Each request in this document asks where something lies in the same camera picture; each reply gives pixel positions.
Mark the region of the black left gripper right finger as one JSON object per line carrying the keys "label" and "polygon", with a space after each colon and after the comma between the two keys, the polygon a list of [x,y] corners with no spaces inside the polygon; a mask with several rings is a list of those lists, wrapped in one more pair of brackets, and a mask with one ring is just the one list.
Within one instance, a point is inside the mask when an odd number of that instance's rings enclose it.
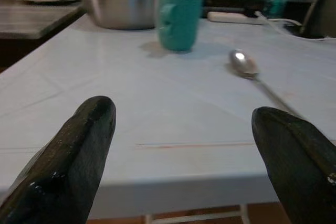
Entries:
{"label": "black left gripper right finger", "polygon": [[253,110],[251,128],[268,177],[292,223],[335,223],[335,145],[280,109]]}

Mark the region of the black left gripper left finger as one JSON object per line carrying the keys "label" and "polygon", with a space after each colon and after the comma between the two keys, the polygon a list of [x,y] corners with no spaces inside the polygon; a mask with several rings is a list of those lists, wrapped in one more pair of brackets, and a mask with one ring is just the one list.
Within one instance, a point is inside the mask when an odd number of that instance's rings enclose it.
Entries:
{"label": "black left gripper left finger", "polygon": [[16,177],[1,223],[86,223],[116,124],[107,96],[85,100]]}

